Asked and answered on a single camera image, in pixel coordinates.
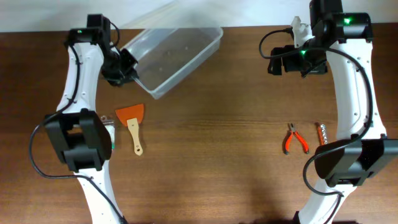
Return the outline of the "clear plastic container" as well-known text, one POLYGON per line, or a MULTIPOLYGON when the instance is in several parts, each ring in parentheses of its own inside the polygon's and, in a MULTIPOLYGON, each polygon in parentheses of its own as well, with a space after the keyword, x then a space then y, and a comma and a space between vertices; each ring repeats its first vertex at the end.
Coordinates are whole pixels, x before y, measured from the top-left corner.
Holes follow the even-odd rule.
POLYGON ((220 47, 221 27, 146 29, 124 45, 137 60, 134 81, 158 100, 220 47))

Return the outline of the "orange handled corkscrew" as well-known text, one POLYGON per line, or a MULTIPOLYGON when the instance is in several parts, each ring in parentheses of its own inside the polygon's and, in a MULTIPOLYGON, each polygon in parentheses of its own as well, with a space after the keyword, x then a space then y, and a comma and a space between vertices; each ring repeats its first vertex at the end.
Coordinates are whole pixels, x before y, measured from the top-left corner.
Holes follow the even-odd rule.
POLYGON ((326 126, 321 123, 315 123, 317 127, 317 132, 318 132, 318 138, 319 138, 319 143, 320 145, 326 145, 328 144, 328 137, 327 137, 327 132, 326 132, 326 126))

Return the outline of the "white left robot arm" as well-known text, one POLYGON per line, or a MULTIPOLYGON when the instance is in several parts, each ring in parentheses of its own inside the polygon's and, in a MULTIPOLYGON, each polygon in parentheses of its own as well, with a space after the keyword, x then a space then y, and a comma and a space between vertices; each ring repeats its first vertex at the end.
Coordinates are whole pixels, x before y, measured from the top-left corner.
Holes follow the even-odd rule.
POLYGON ((136 76, 136 59, 111 41, 112 22, 90 14, 86 27, 71 29, 65 41, 69 65, 62 99, 43 126, 62 164, 83 189, 93 223, 126 223, 114 197, 109 160, 114 149, 111 120, 96 113, 98 79, 121 86, 136 76))

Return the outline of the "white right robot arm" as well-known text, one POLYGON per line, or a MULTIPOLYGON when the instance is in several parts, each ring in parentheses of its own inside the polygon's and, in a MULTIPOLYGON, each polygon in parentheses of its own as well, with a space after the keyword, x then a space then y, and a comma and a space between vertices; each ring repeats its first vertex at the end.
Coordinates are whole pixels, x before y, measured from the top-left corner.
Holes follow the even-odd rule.
POLYGON ((310 23, 295 17, 285 32, 293 44, 267 56, 272 75, 331 72, 338 109, 336 141, 319 146, 307 161, 318 175, 294 223, 331 223, 344 200, 397 157, 397 140, 387 136, 371 69, 373 28, 365 12, 345 13, 341 1, 312 0, 310 23))

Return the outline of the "orange scraper wooden handle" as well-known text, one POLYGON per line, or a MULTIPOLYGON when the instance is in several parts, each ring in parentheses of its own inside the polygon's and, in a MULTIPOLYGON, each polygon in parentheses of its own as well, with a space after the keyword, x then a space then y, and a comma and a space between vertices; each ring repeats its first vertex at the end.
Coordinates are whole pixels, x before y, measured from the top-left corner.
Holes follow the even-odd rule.
POLYGON ((138 104, 126 108, 116 109, 115 113, 120 122, 128 128, 131 134, 134 143, 133 148, 135 154, 141 156, 144 150, 141 146, 139 128, 144 118, 144 105, 138 104))

